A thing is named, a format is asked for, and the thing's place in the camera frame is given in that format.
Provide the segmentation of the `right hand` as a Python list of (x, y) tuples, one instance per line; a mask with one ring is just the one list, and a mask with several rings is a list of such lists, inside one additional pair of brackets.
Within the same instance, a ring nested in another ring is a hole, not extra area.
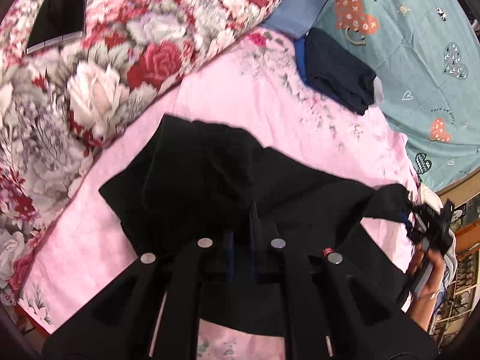
[(435, 299), (443, 282), (445, 261), (442, 254), (433, 248), (427, 251), (417, 244), (408, 266), (408, 275), (420, 274), (419, 283), (414, 284), (412, 299)]

